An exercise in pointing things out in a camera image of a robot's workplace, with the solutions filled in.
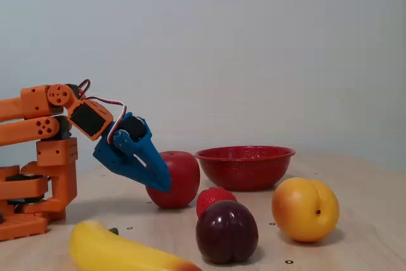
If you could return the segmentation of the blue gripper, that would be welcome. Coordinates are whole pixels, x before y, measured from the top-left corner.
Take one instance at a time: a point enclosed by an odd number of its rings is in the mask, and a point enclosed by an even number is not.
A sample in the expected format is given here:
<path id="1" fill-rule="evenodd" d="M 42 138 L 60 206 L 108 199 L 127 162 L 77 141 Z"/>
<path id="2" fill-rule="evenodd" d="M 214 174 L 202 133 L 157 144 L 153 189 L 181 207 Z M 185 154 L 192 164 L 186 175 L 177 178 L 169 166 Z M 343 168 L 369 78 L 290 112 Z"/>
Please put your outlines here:
<path id="1" fill-rule="evenodd" d="M 111 172 L 147 187 L 167 192 L 172 186 L 168 166 L 152 143 L 144 118 L 131 112 L 124 116 L 109 143 L 108 131 L 95 147 L 93 156 Z"/>

